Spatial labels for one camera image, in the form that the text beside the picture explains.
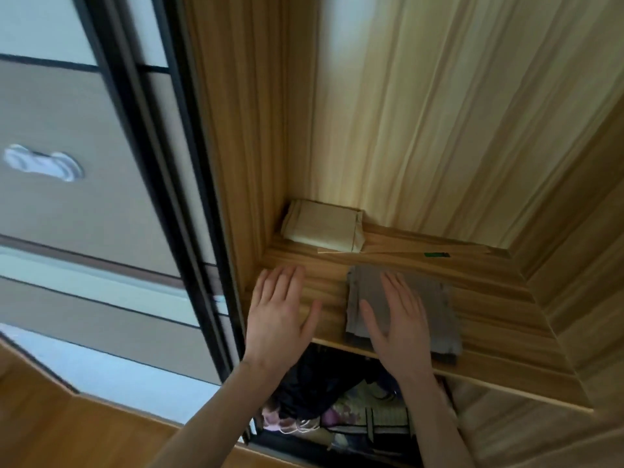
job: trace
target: hand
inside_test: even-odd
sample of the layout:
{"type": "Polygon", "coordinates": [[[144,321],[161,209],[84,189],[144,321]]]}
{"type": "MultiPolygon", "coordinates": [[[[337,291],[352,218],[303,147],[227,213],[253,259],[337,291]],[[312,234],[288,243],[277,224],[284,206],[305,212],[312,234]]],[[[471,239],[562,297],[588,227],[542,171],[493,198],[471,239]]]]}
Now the hand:
{"type": "Polygon", "coordinates": [[[390,307],[387,336],[379,330],[370,304],[366,300],[359,302],[379,361],[399,385],[432,376],[429,327],[423,302],[414,295],[400,273],[381,273],[381,283],[390,307]]]}
{"type": "Polygon", "coordinates": [[[253,289],[247,318],[243,362],[261,369],[279,384],[314,336],[321,316],[321,301],[312,302],[308,318],[299,324],[305,267],[276,267],[261,272],[253,289]]]}

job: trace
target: gray fabric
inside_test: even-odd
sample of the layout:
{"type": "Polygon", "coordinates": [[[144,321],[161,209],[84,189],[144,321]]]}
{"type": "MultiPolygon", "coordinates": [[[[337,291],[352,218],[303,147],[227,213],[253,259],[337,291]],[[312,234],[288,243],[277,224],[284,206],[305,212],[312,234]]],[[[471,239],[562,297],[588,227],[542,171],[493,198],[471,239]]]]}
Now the gray fabric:
{"type": "MultiPolygon", "coordinates": [[[[381,267],[352,266],[347,275],[349,299],[347,302],[347,333],[370,338],[359,312],[359,301],[365,299],[372,306],[379,329],[387,334],[390,329],[390,308],[381,284],[381,267]]],[[[450,307],[450,286],[425,276],[404,273],[411,290],[422,300],[427,313],[432,353],[462,353],[457,317],[450,307]]]]}

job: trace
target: white child safety lock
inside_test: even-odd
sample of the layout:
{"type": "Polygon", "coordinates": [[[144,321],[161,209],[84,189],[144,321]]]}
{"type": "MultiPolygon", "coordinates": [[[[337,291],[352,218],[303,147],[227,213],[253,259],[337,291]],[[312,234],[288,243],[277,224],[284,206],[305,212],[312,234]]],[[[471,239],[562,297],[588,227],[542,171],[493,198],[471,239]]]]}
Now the white child safety lock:
{"type": "Polygon", "coordinates": [[[50,156],[31,151],[20,145],[4,150],[4,162],[21,172],[35,172],[73,182],[84,177],[80,164],[65,153],[54,152],[50,156]]]}

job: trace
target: beige fabric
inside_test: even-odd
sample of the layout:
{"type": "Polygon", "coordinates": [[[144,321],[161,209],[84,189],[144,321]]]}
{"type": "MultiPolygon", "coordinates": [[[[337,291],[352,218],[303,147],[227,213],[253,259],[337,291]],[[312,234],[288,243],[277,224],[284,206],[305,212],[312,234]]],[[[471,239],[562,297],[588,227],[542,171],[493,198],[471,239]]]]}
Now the beige fabric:
{"type": "Polygon", "coordinates": [[[293,200],[281,226],[288,240],[346,253],[364,244],[362,212],[309,200],[293,200]]]}

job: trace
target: person's left hand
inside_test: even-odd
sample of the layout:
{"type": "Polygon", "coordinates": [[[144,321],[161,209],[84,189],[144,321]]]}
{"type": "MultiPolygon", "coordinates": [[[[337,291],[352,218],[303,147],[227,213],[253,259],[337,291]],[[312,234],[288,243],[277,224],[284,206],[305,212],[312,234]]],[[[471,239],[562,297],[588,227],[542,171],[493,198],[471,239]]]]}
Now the person's left hand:
{"type": "Polygon", "coordinates": [[[323,305],[315,300],[308,318],[299,324],[305,275],[303,266],[265,269],[253,291],[243,362],[266,371],[278,382],[312,341],[321,315],[323,305]]]}

